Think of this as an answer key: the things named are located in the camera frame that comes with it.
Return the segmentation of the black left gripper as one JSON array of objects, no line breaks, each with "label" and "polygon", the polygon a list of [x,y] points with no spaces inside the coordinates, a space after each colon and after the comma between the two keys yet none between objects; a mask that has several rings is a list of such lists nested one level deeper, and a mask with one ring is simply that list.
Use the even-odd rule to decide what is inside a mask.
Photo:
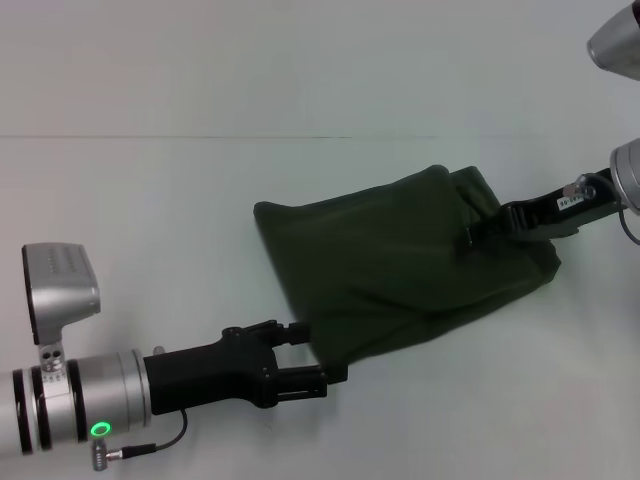
[{"label": "black left gripper", "polygon": [[233,327],[213,344],[144,359],[151,411],[163,415],[229,399],[262,409],[279,401],[324,398],[328,387],[348,380],[348,367],[319,365],[278,370],[274,347],[310,342],[303,323],[269,320]]}]

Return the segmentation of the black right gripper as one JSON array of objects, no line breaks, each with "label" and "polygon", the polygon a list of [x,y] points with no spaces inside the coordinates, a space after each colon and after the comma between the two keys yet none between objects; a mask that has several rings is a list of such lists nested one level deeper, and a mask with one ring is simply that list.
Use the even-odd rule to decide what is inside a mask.
[{"label": "black right gripper", "polygon": [[569,198],[562,189],[538,198],[501,206],[487,218],[471,223],[461,233],[461,248],[474,249],[495,239],[545,241],[572,236],[579,228],[614,215],[616,196],[605,182],[587,179],[592,198]]}]

